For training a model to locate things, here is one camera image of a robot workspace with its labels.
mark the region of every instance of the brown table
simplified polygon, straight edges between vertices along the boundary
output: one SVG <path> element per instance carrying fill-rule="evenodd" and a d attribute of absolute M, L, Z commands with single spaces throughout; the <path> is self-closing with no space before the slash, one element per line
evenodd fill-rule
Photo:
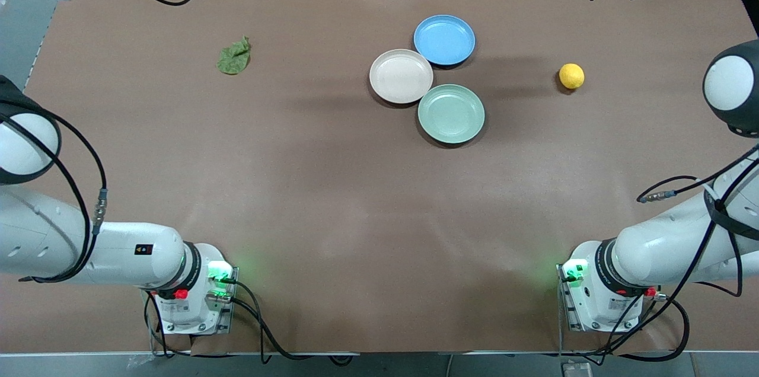
<path fill-rule="evenodd" d="M 487 112 L 453 149 L 368 86 L 372 60 L 442 12 L 471 24 L 477 50 L 436 83 L 471 88 Z M 244 34 L 250 66 L 220 74 L 220 48 Z M 651 183 L 710 174 L 751 147 L 700 82 L 753 37 L 739 0 L 72 0 L 26 91 L 103 157 L 109 220 L 217 245 L 288 350 L 552 351 L 555 264 L 673 205 L 634 203 Z M 586 72 L 574 94 L 555 84 L 567 62 Z M 91 202 L 95 166 L 64 141 Z M 71 200 L 55 171 L 32 188 Z M 147 348 L 133 288 L 0 282 L 2 352 Z M 689 348 L 759 349 L 757 288 L 686 288 Z M 675 321 L 630 349 L 672 347 Z M 193 347 L 257 349 L 241 321 Z"/>

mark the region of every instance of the lemon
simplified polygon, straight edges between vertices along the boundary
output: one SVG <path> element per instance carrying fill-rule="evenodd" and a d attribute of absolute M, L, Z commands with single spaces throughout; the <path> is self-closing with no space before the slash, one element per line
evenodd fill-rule
<path fill-rule="evenodd" d="M 566 88 L 577 89 L 585 82 L 585 72 L 582 68 L 574 63 L 567 63 L 559 70 L 559 81 Z"/>

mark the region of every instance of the black label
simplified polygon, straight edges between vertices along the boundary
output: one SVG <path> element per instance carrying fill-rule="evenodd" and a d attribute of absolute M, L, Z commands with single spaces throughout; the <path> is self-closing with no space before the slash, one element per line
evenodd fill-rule
<path fill-rule="evenodd" d="M 151 255 L 152 244 L 136 244 L 135 255 Z"/>

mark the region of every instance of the gray floor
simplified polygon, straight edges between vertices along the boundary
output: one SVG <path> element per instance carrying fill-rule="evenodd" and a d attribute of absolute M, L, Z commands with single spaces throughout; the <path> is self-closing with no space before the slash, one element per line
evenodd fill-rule
<path fill-rule="evenodd" d="M 44 39 L 55 8 L 54 0 L 10 0 L 0 14 L 0 74 L 22 88 L 33 67 L 39 45 Z M 79 356 L 0 356 L 0 377 L 32 375 L 34 377 L 87 377 L 109 375 L 144 377 L 165 375 L 213 375 L 214 377 L 267 374 L 283 377 L 344 377 L 403 375 L 404 377 L 444 377 L 448 356 L 434 353 L 372 354 L 355 358 L 344 369 L 336 369 L 326 358 L 293 363 L 275 357 L 262 366 L 257 357 L 204 360 L 177 357 L 154 359 L 149 355 L 79 355 Z M 451 375 L 482 377 L 559 376 L 559 360 L 540 355 L 515 357 L 461 356 L 452 362 Z M 596 376 L 647 377 L 731 377 L 759 375 L 759 355 L 755 353 L 684 354 L 668 363 L 636 363 L 609 358 L 603 367 L 593 366 Z"/>

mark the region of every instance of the metal cable connector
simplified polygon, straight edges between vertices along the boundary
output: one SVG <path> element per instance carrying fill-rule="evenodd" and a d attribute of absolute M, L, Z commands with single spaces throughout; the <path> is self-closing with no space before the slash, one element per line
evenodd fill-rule
<path fill-rule="evenodd" d="M 643 196 L 640 198 L 640 203 L 664 201 L 664 199 L 674 198 L 675 196 L 677 196 L 677 193 L 674 190 L 662 190 Z"/>
<path fill-rule="evenodd" d="M 93 235 L 100 233 L 100 226 L 103 224 L 103 220 L 106 219 L 106 207 L 108 207 L 108 190 L 101 188 L 100 194 L 97 196 L 95 212 L 93 213 Z"/>

